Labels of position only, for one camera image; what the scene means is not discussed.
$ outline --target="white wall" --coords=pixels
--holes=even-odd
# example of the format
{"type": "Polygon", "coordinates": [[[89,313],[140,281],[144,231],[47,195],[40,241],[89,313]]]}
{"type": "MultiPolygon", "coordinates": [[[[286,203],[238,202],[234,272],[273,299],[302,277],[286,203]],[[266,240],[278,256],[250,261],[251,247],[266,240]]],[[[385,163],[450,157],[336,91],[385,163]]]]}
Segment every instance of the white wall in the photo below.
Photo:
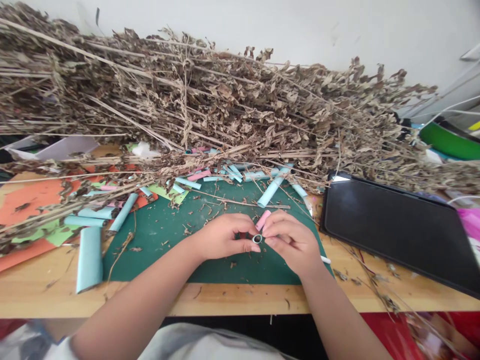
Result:
{"type": "MultiPolygon", "coordinates": [[[[404,68],[407,83],[438,85],[440,91],[472,63],[460,61],[480,43],[477,0],[25,0],[51,18],[82,32],[106,35],[134,29],[144,37],[165,25],[217,49],[243,52],[274,48],[272,61],[321,63],[344,70],[359,56],[368,73],[377,63],[387,75],[404,68]]],[[[425,113],[480,94],[480,76],[425,113]]]]}

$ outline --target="person's left hand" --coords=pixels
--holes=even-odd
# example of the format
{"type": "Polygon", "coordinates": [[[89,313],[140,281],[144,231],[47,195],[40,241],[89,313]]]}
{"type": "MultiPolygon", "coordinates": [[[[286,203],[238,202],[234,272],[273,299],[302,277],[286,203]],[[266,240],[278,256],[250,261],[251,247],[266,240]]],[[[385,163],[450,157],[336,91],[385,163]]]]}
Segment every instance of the person's left hand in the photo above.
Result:
{"type": "Polygon", "coordinates": [[[259,253],[260,246],[246,239],[246,233],[252,237],[259,233],[252,219],[245,214],[228,213],[210,221],[185,240],[192,243],[203,261],[251,251],[259,253]],[[235,240],[237,233],[242,234],[242,238],[235,240]]]}

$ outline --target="green cutting mat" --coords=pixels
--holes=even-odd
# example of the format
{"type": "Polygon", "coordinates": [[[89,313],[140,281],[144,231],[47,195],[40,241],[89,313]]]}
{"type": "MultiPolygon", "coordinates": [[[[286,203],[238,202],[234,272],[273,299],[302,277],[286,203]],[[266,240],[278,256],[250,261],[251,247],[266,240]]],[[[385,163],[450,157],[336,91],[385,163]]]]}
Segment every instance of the green cutting mat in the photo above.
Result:
{"type": "MultiPolygon", "coordinates": [[[[204,193],[215,193],[217,196],[238,202],[242,202],[246,198],[249,204],[252,203],[252,200],[258,200],[262,195],[259,187],[264,190],[262,181],[256,182],[259,187],[254,182],[242,182],[241,186],[238,186],[237,183],[231,185],[225,181],[218,181],[217,190],[215,190],[215,182],[203,182],[202,180],[199,180],[199,182],[202,184],[200,191],[204,193]]],[[[307,212],[305,204],[291,186],[284,188],[284,190],[294,199],[299,200],[297,204],[307,212]]],[[[281,189],[278,189],[275,193],[270,205],[278,205],[277,202],[281,202],[281,205],[290,205],[290,209],[286,211],[305,224],[315,234],[320,245],[320,252],[323,256],[326,256],[315,223],[309,219],[310,216],[306,215],[281,189]]],[[[183,200],[179,209],[168,207],[169,201],[163,197],[159,197],[151,205],[139,209],[136,212],[135,237],[115,264],[111,280],[133,280],[184,239],[184,225],[194,233],[200,230],[204,226],[205,220],[211,218],[217,211],[220,211],[217,216],[223,213],[243,213],[249,215],[252,219],[255,215],[261,216],[265,211],[259,207],[233,203],[228,203],[227,209],[224,210],[223,204],[213,205],[211,203],[218,204],[219,202],[214,197],[191,191],[183,200]],[[211,207],[210,214],[210,208],[206,205],[199,211],[203,204],[211,207]],[[142,248],[142,251],[129,251],[131,248],[142,248]]],[[[116,255],[114,253],[119,252],[128,233],[134,231],[134,226],[134,214],[130,213],[103,257],[104,280],[107,280],[110,268],[115,261],[116,255]]],[[[228,258],[208,260],[192,274],[188,282],[214,284],[300,284],[298,276],[290,270],[280,255],[264,243],[260,244],[260,248],[262,250],[260,253],[241,253],[228,258]],[[236,263],[236,266],[231,268],[232,262],[236,263]]],[[[327,267],[331,273],[332,269],[329,265],[327,267]]],[[[159,276],[168,276],[168,274],[159,274],[159,276]]]]}

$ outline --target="person's right hand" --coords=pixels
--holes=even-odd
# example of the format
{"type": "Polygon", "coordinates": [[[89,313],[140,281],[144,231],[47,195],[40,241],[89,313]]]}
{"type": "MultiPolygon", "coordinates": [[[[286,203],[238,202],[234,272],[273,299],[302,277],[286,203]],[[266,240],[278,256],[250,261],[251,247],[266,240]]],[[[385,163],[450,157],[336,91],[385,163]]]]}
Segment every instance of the person's right hand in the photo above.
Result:
{"type": "Polygon", "coordinates": [[[262,235],[300,279],[324,268],[315,235],[285,211],[277,210],[266,219],[262,235]]]}

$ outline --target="forearm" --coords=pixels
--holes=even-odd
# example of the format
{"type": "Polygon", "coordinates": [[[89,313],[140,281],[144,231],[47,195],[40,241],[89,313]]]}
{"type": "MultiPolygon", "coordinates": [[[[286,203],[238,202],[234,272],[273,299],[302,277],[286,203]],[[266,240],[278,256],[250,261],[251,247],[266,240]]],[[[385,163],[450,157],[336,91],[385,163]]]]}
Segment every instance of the forearm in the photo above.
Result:
{"type": "Polygon", "coordinates": [[[301,281],[330,359],[391,359],[324,266],[301,281]]]}
{"type": "Polygon", "coordinates": [[[71,341],[81,360],[137,359],[202,260],[181,241],[102,306],[71,341]]]}

